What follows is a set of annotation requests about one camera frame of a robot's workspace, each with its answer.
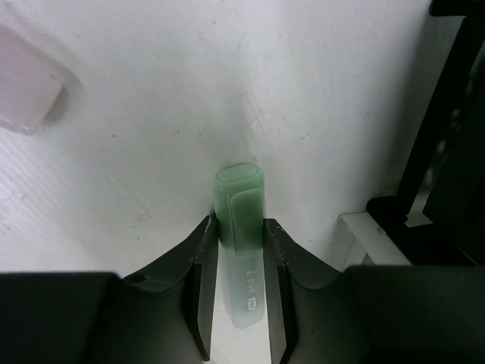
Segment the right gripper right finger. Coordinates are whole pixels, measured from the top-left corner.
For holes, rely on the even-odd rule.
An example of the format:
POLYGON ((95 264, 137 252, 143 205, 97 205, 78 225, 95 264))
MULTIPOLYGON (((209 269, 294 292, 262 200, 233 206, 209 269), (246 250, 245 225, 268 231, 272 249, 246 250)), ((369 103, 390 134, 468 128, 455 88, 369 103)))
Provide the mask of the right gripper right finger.
POLYGON ((350 362, 346 278, 269 218, 264 222, 264 273, 271 362, 350 362))

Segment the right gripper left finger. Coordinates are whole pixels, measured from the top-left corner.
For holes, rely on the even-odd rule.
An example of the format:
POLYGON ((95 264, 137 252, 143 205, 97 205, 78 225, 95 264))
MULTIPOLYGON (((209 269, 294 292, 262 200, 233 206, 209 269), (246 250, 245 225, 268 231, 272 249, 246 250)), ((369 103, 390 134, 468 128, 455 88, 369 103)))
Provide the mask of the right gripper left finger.
POLYGON ((128 337, 138 360, 208 360, 217 277, 217 220, 126 276, 128 337))

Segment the green highlighter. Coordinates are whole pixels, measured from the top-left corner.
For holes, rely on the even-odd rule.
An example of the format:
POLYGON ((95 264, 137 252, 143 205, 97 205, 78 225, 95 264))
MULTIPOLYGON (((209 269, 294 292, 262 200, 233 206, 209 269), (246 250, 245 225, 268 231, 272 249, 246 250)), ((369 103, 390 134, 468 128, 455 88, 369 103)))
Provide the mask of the green highlighter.
POLYGON ((246 162, 219 170, 214 179, 214 212, 227 311, 235 327, 248 328, 261 321, 265 311, 262 169, 246 162))

